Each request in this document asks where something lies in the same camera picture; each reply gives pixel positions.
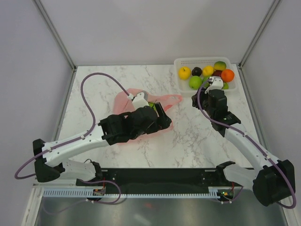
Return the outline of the pink plastic bag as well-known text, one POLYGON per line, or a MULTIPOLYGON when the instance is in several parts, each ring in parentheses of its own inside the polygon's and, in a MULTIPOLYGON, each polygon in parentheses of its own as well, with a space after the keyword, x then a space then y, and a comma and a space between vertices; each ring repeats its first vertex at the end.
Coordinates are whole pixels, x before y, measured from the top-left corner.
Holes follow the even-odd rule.
POLYGON ((174 129, 167 110, 179 104, 183 97, 178 94, 155 96, 141 89, 128 89, 129 96, 120 92, 114 99, 113 113, 124 115, 129 142, 158 137, 174 129))

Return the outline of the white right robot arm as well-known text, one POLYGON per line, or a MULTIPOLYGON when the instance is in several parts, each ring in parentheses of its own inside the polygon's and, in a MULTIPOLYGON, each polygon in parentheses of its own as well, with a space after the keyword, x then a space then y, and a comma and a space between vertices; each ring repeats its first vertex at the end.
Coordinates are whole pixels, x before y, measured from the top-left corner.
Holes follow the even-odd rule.
POLYGON ((216 182, 221 186, 235 182, 253 191, 263 206, 277 203, 285 209, 294 209, 297 204, 294 165, 289 160, 278 159, 249 135, 241 120, 228 110, 223 90, 199 88, 191 99, 193 107, 199 109, 252 166, 245 169, 236 163, 223 163, 217 166, 220 171, 215 174, 216 182))

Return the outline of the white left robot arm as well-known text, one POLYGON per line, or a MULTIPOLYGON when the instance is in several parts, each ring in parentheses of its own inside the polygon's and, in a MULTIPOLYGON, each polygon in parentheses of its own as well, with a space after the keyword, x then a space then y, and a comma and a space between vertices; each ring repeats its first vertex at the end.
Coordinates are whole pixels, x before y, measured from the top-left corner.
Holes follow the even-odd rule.
POLYGON ((72 161, 72 157, 92 149, 126 143, 144 134, 156 133, 169 128, 171 122, 161 103, 156 103, 154 107, 144 106, 133 112, 112 114, 96 124, 91 131, 77 134, 73 138, 55 142, 34 140, 37 181, 46 183, 66 178, 76 179, 78 186, 85 182, 97 186, 103 180, 100 164, 95 161, 72 161))

